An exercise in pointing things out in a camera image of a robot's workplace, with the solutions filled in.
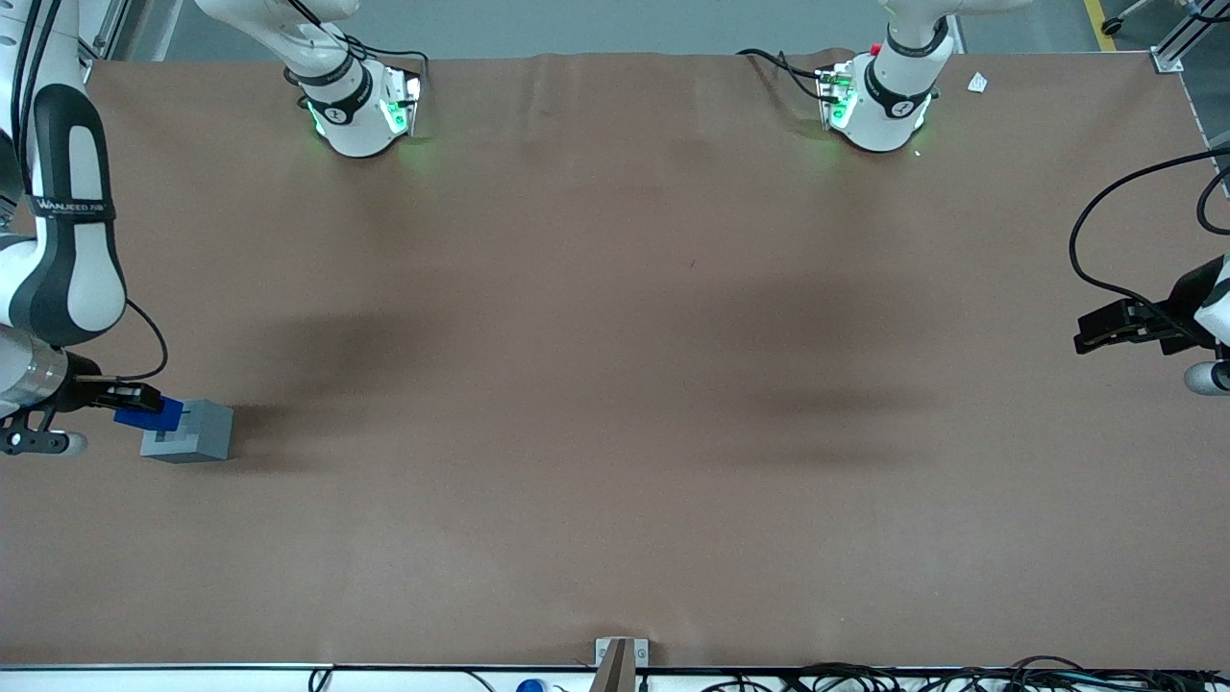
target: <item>green led light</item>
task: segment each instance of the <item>green led light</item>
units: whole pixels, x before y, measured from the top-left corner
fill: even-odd
[[[380,106],[384,109],[385,119],[389,122],[389,129],[394,134],[401,134],[406,132],[406,108],[400,106],[397,102],[387,102],[384,98],[380,100]]]
[[[320,124],[320,117],[316,116],[316,108],[312,107],[311,101],[308,102],[308,112],[311,113],[311,119],[316,123],[316,134],[327,136],[325,134],[325,125]]]
[[[844,98],[840,103],[833,106],[833,127],[844,128],[850,124],[850,114],[854,112],[854,107],[859,104],[857,100],[854,98],[854,91],[850,91],[850,98]]]
[[[922,106],[919,108],[919,117],[914,120],[914,129],[922,127],[922,118],[926,117],[926,107],[931,104],[931,97],[927,96],[926,101],[922,101]]]

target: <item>white robotic arm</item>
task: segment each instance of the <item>white robotic arm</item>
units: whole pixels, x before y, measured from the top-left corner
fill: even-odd
[[[1213,352],[1214,361],[1187,370],[1183,382],[1197,395],[1230,397],[1230,254],[1187,272],[1165,300],[1148,305],[1121,297],[1077,320],[1077,354],[1102,345],[1157,340],[1162,355],[1192,348]]]
[[[932,87],[952,55],[948,15],[986,15],[1032,0],[878,0],[888,37],[877,54],[862,53],[819,75],[827,127],[870,151],[892,151],[922,125]]]
[[[55,413],[162,411],[156,390],[102,377],[65,345],[111,328],[127,304],[107,144],[77,59],[77,0],[0,4],[0,128],[17,152],[34,235],[0,234],[0,452],[64,455],[85,439]],[[31,424],[31,414],[42,422]]]
[[[197,5],[287,64],[308,96],[316,130],[338,154],[379,154],[413,125],[418,77],[371,58],[328,23],[353,15],[358,0],[197,0]]]
[[[5,5],[11,7],[0,10],[0,34],[15,44],[0,44],[0,104],[16,107],[0,107],[0,127],[10,139],[20,129],[23,141],[15,141],[15,149],[25,144],[27,156],[20,162],[34,236],[0,234],[0,322],[53,345],[71,345],[100,336],[124,311],[107,144],[77,60],[77,0],[59,2],[46,49],[42,55],[37,48],[26,52],[21,75],[17,38],[43,33],[44,22],[32,11],[54,2]],[[37,71],[34,58],[41,58]],[[25,129],[21,113],[28,114]]]

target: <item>gray block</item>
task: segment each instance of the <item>gray block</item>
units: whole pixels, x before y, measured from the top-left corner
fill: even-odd
[[[224,462],[230,457],[230,433],[235,412],[208,399],[183,403],[180,428],[171,433],[146,431],[141,456],[172,465]]]

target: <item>gray floor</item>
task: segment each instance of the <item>gray floor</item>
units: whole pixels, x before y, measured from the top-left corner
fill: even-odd
[[[1132,0],[1105,0],[1107,16],[1123,11]],[[1156,0],[1130,15],[1114,42],[1121,50],[1146,50],[1182,18],[1170,0]],[[1183,57],[1183,82],[1200,116],[1207,136],[1230,130],[1230,26],[1214,27]],[[1230,157],[1223,165],[1230,163]]]
[[[1130,0],[1103,0],[1107,15]],[[166,60],[267,60],[269,53],[213,21],[193,0],[138,1],[128,57]],[[1116,37],[1145,49],[1178,22],[1159,0],[1133,15]],[[811,53],[859,49],[883,39],[884,10],[873,0],[367,0],[342,27],[384,48],[416,48],[437,58],[517,58],[540,53],[733,53],[759,47]],[[1034,0],[1009,15],[959,20],[972,53],[1097,50],[1080,0]],[[1184,60],[1186,81],[1210,135],[1230,129],[1230,28],[1213,31]]]

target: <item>yellow floor line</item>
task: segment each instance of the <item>yellow floor line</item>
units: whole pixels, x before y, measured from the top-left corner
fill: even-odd
[[[1106,12],[1102,11],[1102,0],[1085,0],[1085,12],[1089,15],[1089,23],[1093,25],[1093,36],[1097,38],[1097,47],[1102,50],[1117,50],[1114,39],[1102,33],[1102,22],[1106,21]]]

